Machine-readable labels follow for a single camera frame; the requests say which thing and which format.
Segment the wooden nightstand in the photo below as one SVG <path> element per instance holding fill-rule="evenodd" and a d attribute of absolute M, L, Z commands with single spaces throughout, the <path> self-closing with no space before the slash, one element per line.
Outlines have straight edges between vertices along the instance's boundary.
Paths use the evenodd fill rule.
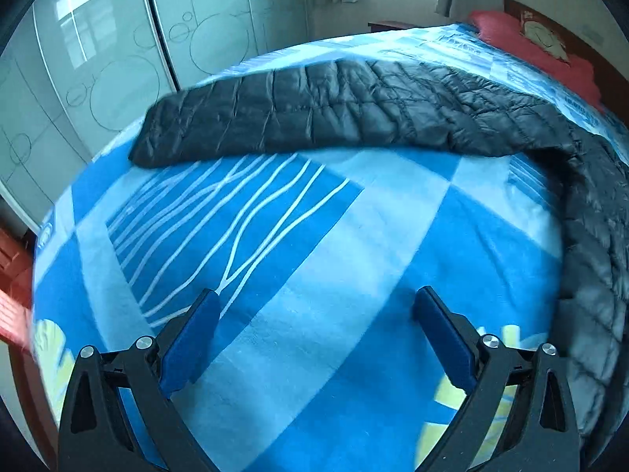
<path fill-rule="evenodd" d="M 421 28 L 421 26 L 410 23 L 402 23 L 401 21 L 374 21 L 369 22 L 371 33 L 389 32 L 391 30 L 410 30 L 411 28 Z"/>

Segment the red object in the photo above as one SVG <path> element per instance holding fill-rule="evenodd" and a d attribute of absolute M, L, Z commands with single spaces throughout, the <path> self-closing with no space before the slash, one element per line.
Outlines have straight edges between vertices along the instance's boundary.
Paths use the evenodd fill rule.
<path fill-rule="evenodd" d="M 504 12 L 474 11 L 470 18 L 479 29 L 479 37 L 483 42 L 534 65 L 583 97 L 597 110 L 605 111 L 601 104 L 601 91 L 594 83 L 594 68 L 590 62 L 569 53 L 569 63 L 554 58 L 524 37 L 520 33 L 520 21 Z"/>
<path fill-rule="evenodd" d="M 29 349 L 33 257 L 0 229 L 0 339 Z"/>
<path fill-rule="evenodd" d="M 30 349 L 31 311 L 0 291 L 0 339 Z"/>
<path fill-rule="evenodd" d="M 0 291 L 31 308 L 33 257 L 0 229 Z"/>

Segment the red pillow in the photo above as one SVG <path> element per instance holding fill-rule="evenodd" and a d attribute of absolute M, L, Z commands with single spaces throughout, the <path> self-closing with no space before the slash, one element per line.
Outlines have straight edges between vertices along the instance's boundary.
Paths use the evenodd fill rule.
<path fill-rule="evenodd" d="M 580 56 L 569 54 L 569 63 L 554 58 L 524 37 L 520 33 L 520 21 L 504 12 L 474 11 L 470 18 L 479 29 L 479 37 L 483 42 L 534 65 L 567 89 L 583 97 L 597 110 L 604 111 L 601 91 L 594 83 L 594 67 L 590 62 Z"/>

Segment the blue blanket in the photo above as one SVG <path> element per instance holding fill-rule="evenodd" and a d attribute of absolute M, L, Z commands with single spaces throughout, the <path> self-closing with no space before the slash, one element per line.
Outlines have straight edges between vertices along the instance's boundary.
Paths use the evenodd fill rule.
<path fill-rule="evenodd" d="M 627 158 L 617 119 L 461 25 L 303 44 L 219 77 L 348 56 L 439 62 L 535 94 Z M 223 472 L 412 470 L 463 401 L 410 320 L 418 288 L 507 345 L 545 339 L 561 186 L 526 157 L 329 149 L 145 171 L 127 160 L 141 123 L 40 234 L 34 341 L 57 418 L 81 347 L 127 348 L 211 288 L 224 308 L 209 360 L 173 400 Z"/>

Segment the pillow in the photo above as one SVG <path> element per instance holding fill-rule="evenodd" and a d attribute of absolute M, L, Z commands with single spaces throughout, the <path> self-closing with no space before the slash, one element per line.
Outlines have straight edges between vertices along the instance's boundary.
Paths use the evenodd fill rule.
<path fill-rule="evenodd" d="M 480 30 L 480 40 L 537 67 L 567 89 L 581 96 L 597 110 L 604 111 L 601 104 L 601 91 L 594 83 L 594 68 L 590 62 L 569 54 L 567 55 L 568 63 L 553 58 L 537 44 L 524 37 L 520 33 L 520 21 L 504 12 L 474 11 L 470 18 Z"/>
<path fill-rule="evenodd" d="M 522 12 L 520 22 L 522 23 L 521 33 L 524 37 L 537 44 L 549 55 L 568 62 L 564 41 L 544 20 L 533 15 L 533 12 L 525 10 Z"/>

